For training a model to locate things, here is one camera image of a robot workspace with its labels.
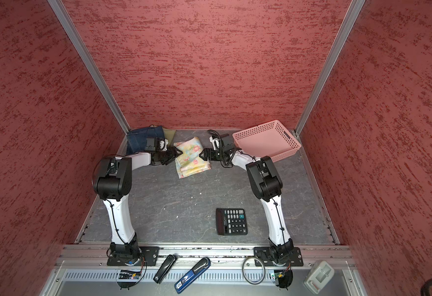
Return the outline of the pastel patterned cloth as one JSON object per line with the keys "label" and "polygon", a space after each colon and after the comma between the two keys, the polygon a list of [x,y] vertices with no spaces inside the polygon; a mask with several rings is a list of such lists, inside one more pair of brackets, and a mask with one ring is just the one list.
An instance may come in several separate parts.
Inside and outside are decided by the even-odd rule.
{"label": "pastel patterned cloth", "polygon": [[180,179],[211,169],[209,161],[203,160],[199,156],[204,148],[198,137],[194,137],[189,141],[175,143],[175,147],[182,152],[175,159],[175,166]]}

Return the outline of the olive green skirt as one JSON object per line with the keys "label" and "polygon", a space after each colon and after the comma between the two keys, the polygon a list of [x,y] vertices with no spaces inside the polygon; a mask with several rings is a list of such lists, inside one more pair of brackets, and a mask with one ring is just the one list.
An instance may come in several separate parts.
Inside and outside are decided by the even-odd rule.
{"label": "olive green skirt", "polygon": [[176,130],[168,128],[163,128],[162,130],[164,132],[165,139],[167,139],[169,143],[172,143],[176,134]]}

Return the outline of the blue denim skirt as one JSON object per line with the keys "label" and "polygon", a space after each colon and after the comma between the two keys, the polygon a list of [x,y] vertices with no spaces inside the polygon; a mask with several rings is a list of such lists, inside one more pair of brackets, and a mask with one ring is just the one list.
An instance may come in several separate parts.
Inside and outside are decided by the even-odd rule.
{"label": "blue denim skirt", "polygon": [[144,152],[147,145],[147,138],[165,138],[161,126],[150,126],[130,131],[127,135],[127,155],[137,152]]}

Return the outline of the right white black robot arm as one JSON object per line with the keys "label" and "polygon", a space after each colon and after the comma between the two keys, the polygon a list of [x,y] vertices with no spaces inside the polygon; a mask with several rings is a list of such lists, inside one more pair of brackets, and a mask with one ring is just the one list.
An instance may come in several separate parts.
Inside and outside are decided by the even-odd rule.
{"label": "right white black robot arm", "polygon": [[224,168],[239,167],[248,174],[255,197],[261,202],[269,227],[269,258],[276,265],[290,261],[294,244],[286,227],[281,207],[283,182],[269,156],[254,157],[237,148],[229,134],[209,129],[211,148],[205,148],[200,158],[220,162]]}

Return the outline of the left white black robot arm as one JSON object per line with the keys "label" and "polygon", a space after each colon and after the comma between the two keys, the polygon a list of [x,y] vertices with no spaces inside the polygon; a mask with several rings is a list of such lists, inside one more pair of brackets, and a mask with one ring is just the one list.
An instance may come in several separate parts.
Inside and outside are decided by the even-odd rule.
{"label": "left white black robot arm", "polygon": [[93,172],[93,189],[106,206],[111,224],[111,243],[107,251],[109,266],[135,266],[144,263],[132,226],[128,207],[133,171],[150,165],[168,165],[183,153],[170,147],[160,152],[137,152],[132,155],[108,155]]}

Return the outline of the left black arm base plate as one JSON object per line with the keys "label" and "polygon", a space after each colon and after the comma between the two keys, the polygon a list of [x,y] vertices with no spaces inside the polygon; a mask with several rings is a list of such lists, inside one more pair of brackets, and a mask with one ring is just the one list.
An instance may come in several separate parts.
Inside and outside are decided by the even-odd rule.
{"label": "left black arm base plate", "polygon": [[141,266],[142,263],[148,266],[155,266],[159,255],[159,247],[140,247],[138,255],[118,254],[107,249],[107,266]]}

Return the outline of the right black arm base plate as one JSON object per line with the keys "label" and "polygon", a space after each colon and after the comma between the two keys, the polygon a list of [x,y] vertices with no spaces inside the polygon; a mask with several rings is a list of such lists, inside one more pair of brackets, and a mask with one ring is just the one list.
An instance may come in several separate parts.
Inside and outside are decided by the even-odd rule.
{"label": "right black arm base plate", "polygon": [[289,256],[289,259],[285,261],[285,263],[275,263],[270,257],[270,248],[269,247],[255,247],[253,249],[254,256],[257,257],[260,261],[263,262],[265,266],[278,266],[278,267],[302,267],[304,266],[304,261],[302,258],[301,250],[298,247],[295,247],[292,251],[292,254]]}

